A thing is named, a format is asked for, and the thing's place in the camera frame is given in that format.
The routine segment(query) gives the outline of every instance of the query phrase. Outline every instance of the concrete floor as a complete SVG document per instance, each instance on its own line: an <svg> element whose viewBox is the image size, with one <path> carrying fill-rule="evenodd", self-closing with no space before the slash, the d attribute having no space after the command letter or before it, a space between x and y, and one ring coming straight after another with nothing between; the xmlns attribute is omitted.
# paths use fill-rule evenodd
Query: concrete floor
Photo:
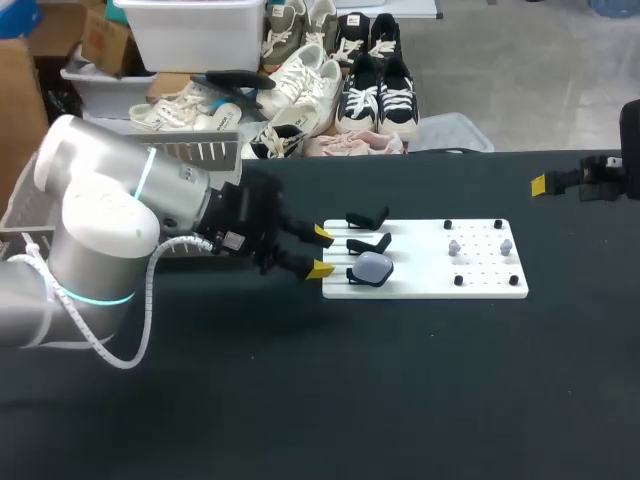
<svg viewBox="0 0 640 480"><path fill-rule="evenodd" d="M619 148L620 109L640 98L640 18L599 17L587 0L493 1L400 20L421 115L461 112L496 151Z"/></svg>

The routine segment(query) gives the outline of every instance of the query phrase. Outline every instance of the white pegboard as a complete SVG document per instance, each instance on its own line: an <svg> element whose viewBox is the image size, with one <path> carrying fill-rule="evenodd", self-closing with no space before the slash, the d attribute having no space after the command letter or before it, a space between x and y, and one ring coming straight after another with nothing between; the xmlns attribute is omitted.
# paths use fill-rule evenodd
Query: white pegboard
<svg viewBox="0 0 640 480"><path fill-rule="evenodd" d="M335 271L322 283L325 298L412 299L475 298L519 299L529 293L511 226L502 220L502 228L494 228L496 219L451 219L450 230L444 220L387 220L376 232L349 228L344 220L328 220L324 228L335 237L324 251L323 261L335 265ZM379 288L352 285L346 277L357 255L349 255L348 239L377 244L382 235L391 233L391 245L384 253L394 264L389 280ZM500 253L500 245L510 240L513 248L508 256ZM449 256L449 243L456 240L462 247L458 255ZM456 275L463 284L454 284ZM517 275L512 286L509 279Z"/></svg>

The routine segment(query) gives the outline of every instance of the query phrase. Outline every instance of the pink sneaker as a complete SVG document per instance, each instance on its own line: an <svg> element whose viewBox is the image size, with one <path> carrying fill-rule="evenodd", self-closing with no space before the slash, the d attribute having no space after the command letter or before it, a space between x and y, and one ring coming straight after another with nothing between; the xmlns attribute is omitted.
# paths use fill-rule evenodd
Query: pink sneaker
<svg viewBox="0 0 640 480"><path fill-rule="evenodd" d="M369 131L320 136L307 140L306 157L355 157L359 155L401 155L404 145L397 133L380 135Z"/></svg>

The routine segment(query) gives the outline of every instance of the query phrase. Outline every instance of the white sneaker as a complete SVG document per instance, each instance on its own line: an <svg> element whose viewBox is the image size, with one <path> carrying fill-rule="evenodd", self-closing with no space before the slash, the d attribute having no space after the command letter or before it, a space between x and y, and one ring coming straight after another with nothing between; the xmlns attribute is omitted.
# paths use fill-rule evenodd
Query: white sneaker
<svg viewBox="0 0 640 480"><path fill-rule="evenodd" d="M295 105L312 104L318 111L320 121L311 133L312 137L327 131L333 122L333 113L342 90L342 71L335 60L326 62L319 72L309 70L306 88Z"/></svg>
<svg viewBox="0 0 640 480"><path fill-rule="evenodd" d="M160 132L232 130L241 116L240 107L232 103L222 105L213 116L200 113L193 103L181 105L164 99L154 105L134 105L129 109L134 126Z"/></svg>
<svg viewBox="0 0 640 480"><path fill-rule="evenodd" d="M242 147L241 156L252 160L287 158L311 135L319 120L311 104L286 108Z"/></svg>
<svg viewBox="0 0 640 480"><path fill-rule="evenodd" d="M278 71L270 75L276 87L258 92L256 101L262 104L262 114L272 119L281 110L293 105L307 85L307 72L318 71L323 63L324 48L316 43L296 50Z"/></svg>

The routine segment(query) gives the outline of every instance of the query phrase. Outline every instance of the wire basket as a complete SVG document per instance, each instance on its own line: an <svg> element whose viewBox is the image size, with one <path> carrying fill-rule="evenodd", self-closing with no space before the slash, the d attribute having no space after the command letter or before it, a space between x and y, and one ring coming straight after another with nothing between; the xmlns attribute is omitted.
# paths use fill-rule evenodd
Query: wire basket
<svg viewBox="0 0 640 480"><path fill-rule="evenodd" d="M128 137L211 172L213 188L222 188L225 182L237 184L240 179L242 161L238 132L159 132ZM39 245L43 258L49 256L60 205L36 188L33 182L35 160L34 155L18 177L7 211L0 220L0 259L24 253L27 240ZM191 257L210 254L184 245L167 255Z"/></svg>

